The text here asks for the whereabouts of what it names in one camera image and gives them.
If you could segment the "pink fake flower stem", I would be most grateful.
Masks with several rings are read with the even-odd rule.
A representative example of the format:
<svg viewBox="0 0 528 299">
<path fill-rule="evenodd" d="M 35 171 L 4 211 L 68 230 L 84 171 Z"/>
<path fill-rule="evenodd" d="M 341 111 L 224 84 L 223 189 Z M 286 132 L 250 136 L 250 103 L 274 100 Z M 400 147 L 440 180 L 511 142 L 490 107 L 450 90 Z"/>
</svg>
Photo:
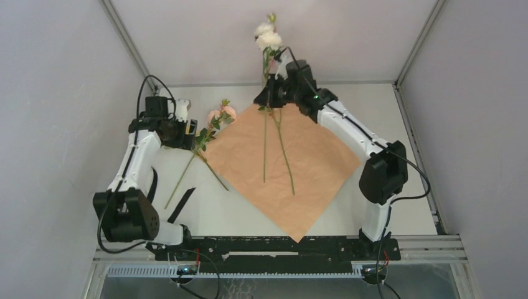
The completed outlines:
<svg viewBox="0 0 528 299">
<path fill-rule="evenodd" d="M 292 195 L 296 194 L 295 191 L 295 182 L 294 182 L 294 176 L 293 172 L 291 170 L 290 162 L 288 159 L 288 156 L 286 154 L 286 147 L 283 139 L 283 131 L 282 131 L 282 109 L 281 108 L 271 108 L 269 106 L 259 106 L 258 107 L 259 112 L 263 112 L 264 117 L 264 132 L 263 132 L 263 182 L 266 182 L 266 158 L 267 158 L 267 123 L 268 119 L 271 118 L 273 120 L 273 124 L 275 125 L 275 128 L 278 133 L 278 138 L 281 146 L 281 152 L 286 164 L 286 168 L 288 170 L 288 175 L 290 178 L 290 186 L 291 186 L 291 192 Z"/>
</svg>

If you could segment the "white fake flower stem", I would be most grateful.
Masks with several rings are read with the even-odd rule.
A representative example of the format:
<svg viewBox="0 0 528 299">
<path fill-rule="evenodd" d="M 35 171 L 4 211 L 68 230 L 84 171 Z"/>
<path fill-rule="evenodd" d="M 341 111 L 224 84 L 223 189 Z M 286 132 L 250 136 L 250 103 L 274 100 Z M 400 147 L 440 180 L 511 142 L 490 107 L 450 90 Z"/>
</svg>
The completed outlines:
<svg viewBox="0 0 528 299">
<path fill-rule="evenodd" d="M 276 29 L 276 14 L 274 12 L 267 15 L 267 21 L 261 23 L 255 29 L 255 42 L 262 53 L 262 89 L 264 89 L 270 79 L 270 72 L 275 63 L 275 55 L 282 48 L 283 41 Z M 273 109 L 270 107 L 270 93 L 265 92 L 268 97 L 264 103 L 259 103 L 258 111 L 263 113 L 263 182 L 266 183 L 267 175 L 267 139 L 268 139 L 268 119 L 273 116 Z"/>
</svg>

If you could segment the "peach fake flower stem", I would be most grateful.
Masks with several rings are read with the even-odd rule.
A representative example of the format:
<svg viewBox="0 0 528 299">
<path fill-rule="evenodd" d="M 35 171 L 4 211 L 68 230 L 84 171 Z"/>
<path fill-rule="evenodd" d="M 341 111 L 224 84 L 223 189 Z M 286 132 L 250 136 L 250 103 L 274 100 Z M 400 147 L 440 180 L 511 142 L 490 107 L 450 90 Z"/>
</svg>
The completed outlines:
<svg viewBox="0 0 528 299">
<path fill-rule="evenodd" d="M 218 180 L 220 185 L 228 191 L 228 187 L 222 182 L 219 175 L 212 169 L 211 165 L 205 157 L 207 145 L 217 138 L 220 130 L 233 123 L 237 117 L 237 112 L 233 107 L 230 106 L 230 101 L 226 98 L 220 103 L 220 108 L 212 110 L 207 117 L 207 125 L 198 132 L 195 137 L 195 147 L 193 149 L 194 156 L 198 157 L 202 162 L 205 163 L 209 171 L 214 175 L 215 179 Z"/>
</svg>

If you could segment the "orange wrapping paper sheet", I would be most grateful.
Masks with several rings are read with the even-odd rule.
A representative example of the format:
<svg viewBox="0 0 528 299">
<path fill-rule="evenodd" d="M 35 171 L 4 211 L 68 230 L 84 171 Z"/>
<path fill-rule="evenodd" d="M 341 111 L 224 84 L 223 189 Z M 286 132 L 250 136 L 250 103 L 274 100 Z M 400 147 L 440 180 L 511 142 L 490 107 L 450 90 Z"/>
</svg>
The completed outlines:
<svg viewBox="0 0 528 299">
<path fill-rule="evenodd" d="M 212 169 L 299 242 L 330 205 L 360 161 L 328 129 L 289 104 L 281 108 L 283 139 L 296 194 L 292 195 L 278 133 L 268 119 L 267 175 L 263 182 L 263 113 L 250 105 L 207 145 Z"/>
</svg>

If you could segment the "yellow fake flower stem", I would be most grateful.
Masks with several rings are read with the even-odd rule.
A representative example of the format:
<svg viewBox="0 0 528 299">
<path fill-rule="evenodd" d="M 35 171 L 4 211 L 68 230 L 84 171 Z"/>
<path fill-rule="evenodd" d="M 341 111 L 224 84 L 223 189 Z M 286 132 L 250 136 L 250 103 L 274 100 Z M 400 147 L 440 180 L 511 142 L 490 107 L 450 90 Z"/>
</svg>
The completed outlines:
<svg viewBox="0 0 528 299">
<path fill-rule="evenodd" d="M 166 146 L 171 148 L 177 148 L 180 150 L 186 150 L 190 152 L 189 160 L 186 163 L 184 169 L 182 170 L 176 185 L 174 186 L 174 189 L 172 190 L 171 195 L 169 196 L 169 199 L 165 205 L 165 209 L 167 209 L 179 187 L 181 184 L 181 181 L 183 180 L 187 170 L 189 169 L 192 160 L 194 159 L 196 155 L 196 133 L 197 133 L 197 126 L 198 122 L 195 119 L 190 119 L 186 123 L 183 123 L 181 121 L 177 121 L 176 123 L 177 129 L 179 130 L 177 132 L 177 136 L 174 140 L 170 140 Z"/>
</svg>

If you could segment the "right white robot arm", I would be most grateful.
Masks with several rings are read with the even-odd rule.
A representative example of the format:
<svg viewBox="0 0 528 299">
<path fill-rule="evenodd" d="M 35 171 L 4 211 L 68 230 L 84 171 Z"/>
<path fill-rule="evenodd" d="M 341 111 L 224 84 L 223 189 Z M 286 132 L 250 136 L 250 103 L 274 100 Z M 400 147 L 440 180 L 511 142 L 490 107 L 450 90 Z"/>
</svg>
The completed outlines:
<svg viewBox="0 0 528 299">
<path fill-rule="evenodd" d="M 326 88 L 314 82 L 299 83 L 274 77 L 254 98 L 254 104 L 281 108 L 295 104 L 300 112 L 338 137 L 363 165 L 359 189 L 367 200 L 366 217 L 360 229 L 361 254 L 376 259 L 384 252 L 384 237 L 389 233 L 390 205 L 408 181 L 407 152 L 400 141 L 379 138 L 355 118 Z"/>
</svg>

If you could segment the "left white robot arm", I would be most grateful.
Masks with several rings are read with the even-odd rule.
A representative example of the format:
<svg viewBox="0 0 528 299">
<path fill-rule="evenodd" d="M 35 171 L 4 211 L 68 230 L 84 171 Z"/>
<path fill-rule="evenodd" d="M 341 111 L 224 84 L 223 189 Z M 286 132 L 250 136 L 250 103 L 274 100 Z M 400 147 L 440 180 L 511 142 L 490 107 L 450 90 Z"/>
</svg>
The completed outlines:
<svg viewBox="0 0 528 299">
<path fill-rule="evenodd" d="M 159 176 L 153 161 L 163 146 L 191 150 L 197 121 L 177 121 L 166 117 L 137 117 L 128 127 L 129 141 L 115 179 L 106 191 L 93 196 L 98 217 L 97 241 L 100 248 L 117 254 L 103 241 L 130 243 L 134 248 L 147 243 L 170 245 L 177 258 L 190 258 L 195 250 L 191 233 L 176 218 L 193 193 L 186 191 L 176 210 L 166 218 L 154 206 Z"/>
</svg>

